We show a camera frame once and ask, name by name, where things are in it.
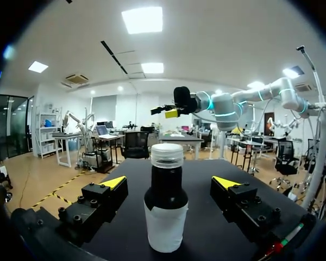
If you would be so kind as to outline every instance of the wooden floor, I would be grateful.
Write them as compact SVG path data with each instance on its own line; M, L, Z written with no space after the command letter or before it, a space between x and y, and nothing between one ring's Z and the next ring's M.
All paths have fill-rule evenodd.
M208 159L209 153L209 150L200 151L199 159ZM218 158L219 154L219 150L214 151L212 153L212 158ZM119 150L118 155L119 161L123 161L124 158L121 156ZM72 162L75 163L76 153L72 153L71 156ZM186 152L185 158L186 160L191 160L195 158L195 155L194 153ZM225 151L225 158L230 161L231 152L229 150ZM243 156L239 155L237 163L242 164L242 162ZM89 171L84 172L82 170L76 170L73 167L60 166L57 164L55 155L40 159L34 157L32 153L27 153L5 160L4 165L8 170L14 187L10 190L10 192L13 193L13 198L7 204L9 212L12 212L16 208L31 208L45 198L34 209L37 210L42 206L50 213L57 216L59 207L68 206L68 203L63 199L69 202L76 201L77 196L81 194L80 189L82 187L90 182L99 183L108 175ZM271 179L281 176L280 173L276 172L274 161L271 158L261 157L257 159L256 167L259 169L259 172L255 174L255 177L266 184L268 184ZM304 176L305 171L300 171L298 175L291 176L291 181L297 179L296 181L300 182L304 179ZM55 194L51 195L52 191L55 190L57 190Z

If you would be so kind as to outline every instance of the laptop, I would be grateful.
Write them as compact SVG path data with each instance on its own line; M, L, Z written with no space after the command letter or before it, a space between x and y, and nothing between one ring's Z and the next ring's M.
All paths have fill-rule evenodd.
M117 137L116 135L110 135L105 125L96 126L96 132L99 138L103 138L103 139L112 139Z

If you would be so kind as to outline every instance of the yellow triangle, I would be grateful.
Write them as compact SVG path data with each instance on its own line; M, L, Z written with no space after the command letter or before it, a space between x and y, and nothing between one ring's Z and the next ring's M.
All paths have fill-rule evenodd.
M119 177L119 178L114 178L114 179L111 179L109 181L105 181L103 183L99 183L99 185L105 185L107 187L110 187L111 190L112 190L112 189L114 189L115 186L117 186L119 184L119 182L121 182L125 178L126 178L125 176L122 176L122 177Z
M241 185L240 183L229 181L229 180L224 179L224 178L219 178L219 177L216 177L216 176L213 176L213 178L217 182L219 182L219 184L221 184L222 186L224 186L226 189L229 188L229 187L232 187L233 185Z

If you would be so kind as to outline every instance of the ceiling light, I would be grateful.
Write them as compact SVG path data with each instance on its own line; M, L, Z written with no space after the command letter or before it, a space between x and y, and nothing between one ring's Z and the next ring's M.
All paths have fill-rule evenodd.
M283 73L291 79L296 79L297 77L299 77L299 74L292 69L283 69Z
M144 73L163 73L164 72L163 63L141 64L141 68Z
M163 29L162 7L137 8L122 12L129 34L161 32Z
M3 52L4 58L10 60L14 57L14 55L15 55L15 49L11 45L7 45Z
M32 63L32 65L28 68L28 70L31 70L33 72L41 73L41 72L43 72L47 68L48 68L47 65L42 64L42 63L39 63L38 61L34 61Z
M249 87L249 88L253 88L253 89L261 89L261 88L263 88L264 86L265 86L264 83L262 83L262 82L258 82L258 81L253 82L253 83L249 83L249 84L248 84L248 87Z

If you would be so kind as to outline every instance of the black table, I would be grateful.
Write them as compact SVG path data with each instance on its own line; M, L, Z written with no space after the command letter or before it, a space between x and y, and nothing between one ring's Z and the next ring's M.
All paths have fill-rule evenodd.
M182 134L183 136L170 136L170 135L159 135L158 140L163 143L174 143L180 145L193 145L196 149L195 159L199 158L200 144L204 141L203 139L197 138L192 135Z
M183 188L189 197L184 238L173 253L154 251L147 240L143 197L151 184L149 160L126 159L105 180L127 176L129 195L112 223L105 223L83 249L110 261L116 260L250 260L257 246L250 243L234 223L228 223L210 196L212 176L239 183L249 182L258 195L270 198L281 208L282 219L306 211L262 181L225 160L186 160L183 165ZM305 247L316 232L311 232Z

